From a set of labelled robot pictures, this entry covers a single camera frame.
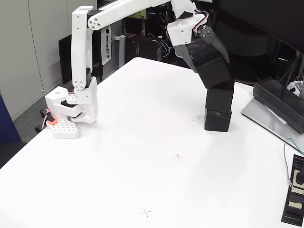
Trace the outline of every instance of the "gray cabinet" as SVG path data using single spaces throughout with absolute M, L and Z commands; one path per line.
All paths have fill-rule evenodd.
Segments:
M 28 10 L 28 0 L 0 1 L 0 91 L 12 117 L 43 90 Z
M 45 89 L 61 79 L 58 41 L 70 35 L 66 0 L 28 0 L 36 56 Z

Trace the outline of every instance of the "black block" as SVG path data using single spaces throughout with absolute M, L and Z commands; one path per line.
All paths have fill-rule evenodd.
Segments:
M 234 80 L 228 80 L 209 88 L 207 91 L 206 109 L 220 113 L 231 113 L 234 92 Z
M 220 56 L 209 63 L 196 67 L 196 70 L 207 89 L 231 79 L 226 62 Z
M 231 111 L 230 113 L 221 113 L 206 109 L 205 130 L 227 132 L 230 125 L 231 114 Z

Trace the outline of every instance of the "monitor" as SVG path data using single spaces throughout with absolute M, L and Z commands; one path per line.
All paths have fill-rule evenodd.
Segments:
M 214 0 L 234 15 L 304 53 L 304 0 Z

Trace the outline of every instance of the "monitor stand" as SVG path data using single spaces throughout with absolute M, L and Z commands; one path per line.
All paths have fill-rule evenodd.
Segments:
M 255 98 L 247 104 L 241 113 L 284 141 L 287 138 L 292 138 L 298 147 L 304 150 L 304 134 L 300 134 L 287 123 L 283 124 L 265 105 Z M 288 144 L 295 147 L 290 141 L 288 141 Z

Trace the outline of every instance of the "white table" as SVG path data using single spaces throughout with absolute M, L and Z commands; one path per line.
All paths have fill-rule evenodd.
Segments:
M 283 141 L 240 113 L 251 87 L 236 83 L 228 133 L 204 130 L 189 69 L 136 58 L 97 95 L 79 139 L 46 129 L 0 170 L 0 228 L 292 227 Z

